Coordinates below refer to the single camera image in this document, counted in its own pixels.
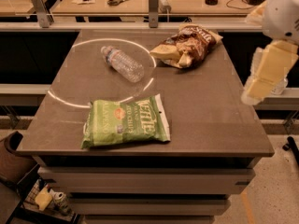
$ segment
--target snack bag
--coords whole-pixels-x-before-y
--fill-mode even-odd
[[[178,34],[168,37],[149,54],[176,68],[188,68],[203,61],[221,39],[199,25],[183,24]]]
[[[146,140],[170,141],[160,94],[128,104],[95,101],[85,124],[81,148]]]

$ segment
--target gray tabletop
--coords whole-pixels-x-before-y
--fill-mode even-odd
[[[194,69],[157,63],[153,49],[178,30],[82,30],[50,93],[18,147],[31,155],[268,157],[274,151],[222,43]],[[133,87],[104,63],[100,48],[116,46],[146,67]],[[133,101],[160,93],[170,124],[169,143],[81,149],[90,101]]]

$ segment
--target green chip bag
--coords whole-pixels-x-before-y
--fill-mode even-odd
[[[96,100],[85,125],[81,148],[146,140],[170,141],[160,94],[128,104]]]

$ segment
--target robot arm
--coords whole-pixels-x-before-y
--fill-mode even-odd
[[[263,33],[273,41],[257,48],[241,100],[257,105],[288,75],[298,60],[299,0],[267,0],[263,11]]]

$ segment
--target scissors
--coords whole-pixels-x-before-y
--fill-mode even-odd
[[[110,6],[117,6],[120,3],[123,3],[125,1],[128,1],[128,0],[108,0],[107,4],[110,5]]]

